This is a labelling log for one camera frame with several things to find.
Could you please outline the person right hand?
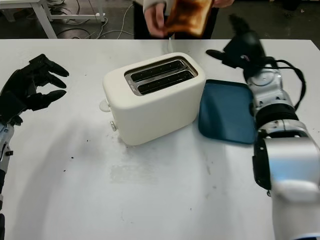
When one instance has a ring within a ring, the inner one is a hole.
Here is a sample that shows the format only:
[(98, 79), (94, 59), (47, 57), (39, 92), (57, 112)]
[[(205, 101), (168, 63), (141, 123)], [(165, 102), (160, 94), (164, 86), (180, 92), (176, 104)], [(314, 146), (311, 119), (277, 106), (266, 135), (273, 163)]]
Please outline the person right hand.
[(143, 15), (147, 29), (153, 37), (164, 38), (168, 35), (165, 28), (165, 14), (171, 11), (173, 0), (144, 0)]

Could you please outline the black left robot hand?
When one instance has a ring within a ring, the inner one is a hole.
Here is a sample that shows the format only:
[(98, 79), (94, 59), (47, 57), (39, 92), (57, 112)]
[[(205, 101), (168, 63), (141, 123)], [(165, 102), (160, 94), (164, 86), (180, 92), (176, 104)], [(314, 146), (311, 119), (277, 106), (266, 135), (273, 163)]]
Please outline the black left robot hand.
[[(1, 90), (2, 111), (19, 114), (26, 110), (47, 108), (66, 94), (67, 85), (58, 76), (68, 77), (69, 72), (44, 54), (31, 59), (27, 66), (16, 70), (10, 76)], [(37, 92), (38, 87), (47, 84), (56, 86), (59, 90), (47, 94)]]

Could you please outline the person left hand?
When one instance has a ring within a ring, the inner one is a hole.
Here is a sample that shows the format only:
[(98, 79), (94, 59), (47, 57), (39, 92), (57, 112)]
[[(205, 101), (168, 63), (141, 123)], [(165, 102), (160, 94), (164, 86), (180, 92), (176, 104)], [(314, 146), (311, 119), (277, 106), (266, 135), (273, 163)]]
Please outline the person left hand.
[(213, 7), (214, 8), (226, 8), (231, 6), (235, 0), (214, 0)]

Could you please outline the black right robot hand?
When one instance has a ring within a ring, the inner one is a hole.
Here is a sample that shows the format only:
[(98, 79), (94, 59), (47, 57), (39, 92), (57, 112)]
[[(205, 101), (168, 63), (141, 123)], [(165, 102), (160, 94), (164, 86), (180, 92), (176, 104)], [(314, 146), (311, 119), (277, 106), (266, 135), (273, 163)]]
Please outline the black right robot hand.
[(208, 49), (205, 53), (231, 68), (243, 70), (261, 69), (266, 57), (258, 34), (241, 17), (229, 16), (232, 29), (235, 33), (223, 51)]

